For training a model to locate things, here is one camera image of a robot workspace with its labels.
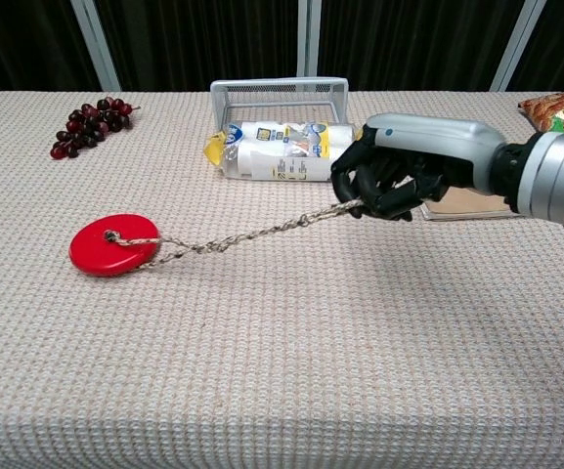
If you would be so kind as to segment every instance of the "wire basket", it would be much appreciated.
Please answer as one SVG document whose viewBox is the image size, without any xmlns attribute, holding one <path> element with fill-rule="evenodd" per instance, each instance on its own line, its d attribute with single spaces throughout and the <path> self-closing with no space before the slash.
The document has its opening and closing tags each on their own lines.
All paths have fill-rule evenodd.
<svg viewBox="0 0 564 469">
<path fill-rule="evenodd" d="M 218 130 L 232 121 L 347 123 L 349 84 L 345 78 L 216 80 L 210 94 Z"/>
</svg>

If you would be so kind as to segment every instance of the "red disc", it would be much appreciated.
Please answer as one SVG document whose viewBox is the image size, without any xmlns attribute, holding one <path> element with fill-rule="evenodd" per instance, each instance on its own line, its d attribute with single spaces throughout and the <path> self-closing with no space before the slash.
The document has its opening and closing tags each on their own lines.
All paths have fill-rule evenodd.
<svg viewBox="0 0 564 469">
<path fill-rule="evenodd" d="M 148 262 L 155 243 L 119 246 L 106 239 L 106 232 L 118 232 L 122 239 L 159 237 L 159 231 L 145 217 L 133 214 L 111 215 L 83 228 L 70 242 L 68 256 L 80 271 L 97 277 L 124 274 Z"/>
</svg>

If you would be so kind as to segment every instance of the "grapes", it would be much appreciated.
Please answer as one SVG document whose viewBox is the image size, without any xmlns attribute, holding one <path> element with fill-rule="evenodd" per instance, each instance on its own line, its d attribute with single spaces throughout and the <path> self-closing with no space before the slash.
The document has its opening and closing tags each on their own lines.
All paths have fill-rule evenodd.
<svg viewBox="0 0 564 469">
<path fill-rule="evenodd" d="M 82 127 L 82 123 L 78 120 L 70 120 L 66 123 L 66 130 L 69 132 L 77 132 Z"/>
<path fill-rule="evenodd" d="M 134 109 L 138 107 L 110 96 L 98 100 L 96 107 L 84 103 L 68 115 L 66 130 L 56 133 L 57 141 L 52 145 L 50 155 L 54 159 L 75 158 L 80 149 L 93 149 L 109 132 L 131 128 L 129 116 Z"/>
<path fill-rule="evenodd" d="M 119 110 L 121 109 L 121 107 L 125 104 L 125 102 L 123 100 L 121 100 L 120 98 L 115 99 L 112 104 L 110 105 L 110 107 L 113 110 Z"/>
<path fill-rule="evenodd" d="M 83 149 L 86 144 L 84 143 L 83 136 L 77 134 L 77 136 L 73 140 L 70 141 L 70 145 L 74 149 Z"/>
<path fill-rule="evenodd" d="M 87 122 L 82 126 L 80 132 L 81 132 L 82 134 L 88 135 L 88 134 L 92 133 L 94 130 L 95 130 L 95 127 L 94 127 L 90 122 L 87 121 Z"/>
<path fill-rule="evenodd" d="M 56 134 L 56 139 L 59 142 L 68 142 L 71 139 L 71 136 L 68 132 L 65 132 L 64 130 L 61 130 L 60 132 L 58 132 Z"/>
<path fill-rule="evenodd" d="M 109 130 L 111 132 L 120 132 L 121 129 L 123 128 L 123 126 L 121 125 L 121 123 L 118 120 L 114 120 L 110 125 L 109 125 Z"/>
<path fill-rule="evenodd" d="M 77 120 L 81 122 L 82 120 L 84 120 L 84 114 L 82 114 L 79 109 L 76 109 L 68 115 L 68 120 Z"/>
<path fill-rule="evenodd" d="M 93 138 L 97 141 L 97 142 L 102 142 L 106 139 L 106 137 L 104 136 L 104 133 L 96 130 L 95 132 L 93 132 Z"/>
<path fill-rule="evenodd" d="M 116 114 L 114 112 L 105 112 L 104 113 L 104 121 L 107 124 L 111 124 L 112 122 L 114 122 L 115 118 L 116 118 Z"/>
<path fill-rule="evenodd" d="M 123 127 L 124 129 L 129 129 L 130 122 L 129 122 L 129 117 L 127 115 L 119 115 L 118 123 L 121 124 L 121 127 Z"/>
<path fill-rule="evenodd" d="M 107 100 L 98 100 L 97 101 L 97 109 L 98 110 L 107 110 L 109 109 L 109 102 Z"/>
<path fill-rule="evenodd" d="M 88 147 L 89 149 L 93 149 L 94 147 L 97 146 L 97 141 L 95 139 L 93 139 L 93 137 L 89 136 L 89 135 L 85 135 L 84 136 L 84 144 L 86 145 L 86 147 Z"/>
<path fill-rule="evenodd" d="M 118 110 L 118 112 L 121 115 L 129 115 L 129 114 L 132 113 L 132 105 L 125 104 L 125 105 L 121 106 L 121 108 Z"/>
<path fill-rule="evenodd" d="M 66 156 L 66 149 L 63 147 L 53 147 L 49 154 L 54 159 L 63 159 Z"/>
</svg>

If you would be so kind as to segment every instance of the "silver metal arm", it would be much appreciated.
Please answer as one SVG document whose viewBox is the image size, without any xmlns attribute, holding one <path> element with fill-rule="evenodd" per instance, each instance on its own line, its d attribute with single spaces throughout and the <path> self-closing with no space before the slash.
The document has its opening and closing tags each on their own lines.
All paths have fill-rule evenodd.
<svg viewBox="0 0 564 469">
<path fill-rule="evenodd" d="M 562 133 L 508 144 L 483 122 L 378 114 L 331 171 L 338 198 L 363 198 L 369 215 L 398 219 L 423 199 L 442 197 L 442 187 L 458 186 L 501 195 L 514 212 L 564 225 Z M 399 187 L 404 176 L 412 181 Z"/>
</svg>

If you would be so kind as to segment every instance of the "snack bag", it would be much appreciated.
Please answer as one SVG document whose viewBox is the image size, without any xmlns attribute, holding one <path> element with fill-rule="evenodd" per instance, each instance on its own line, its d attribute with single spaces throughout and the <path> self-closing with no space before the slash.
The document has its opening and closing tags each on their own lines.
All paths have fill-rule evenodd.
<svg viewBox="0 0 564 469">
<path fill-rule="evenodd" d="M 523 101 L 518 107 L 541 132 L 564 132 L 564 93 Z"/>
</svg>

